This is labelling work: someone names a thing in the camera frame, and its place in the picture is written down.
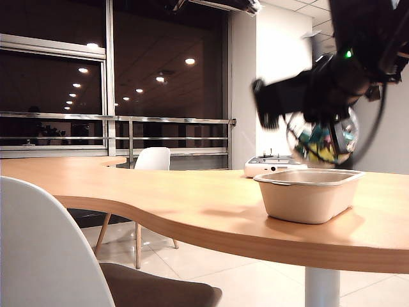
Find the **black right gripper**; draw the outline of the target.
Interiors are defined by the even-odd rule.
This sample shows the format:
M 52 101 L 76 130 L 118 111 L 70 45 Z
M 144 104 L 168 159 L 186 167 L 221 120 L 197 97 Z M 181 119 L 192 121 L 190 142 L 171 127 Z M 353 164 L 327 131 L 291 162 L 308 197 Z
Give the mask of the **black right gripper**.
M 356 56 L 321 56 L 315 62 L 304 99 L 304 118 L 307 122 L 337 122 L 330 124 L 330 133 L 338 161 L 349 158 L 348 142 L 338 121 L 349 117 L 348 108 L 363 95 L 370 101 L 380 99 L 380 86 L 371 82 Z

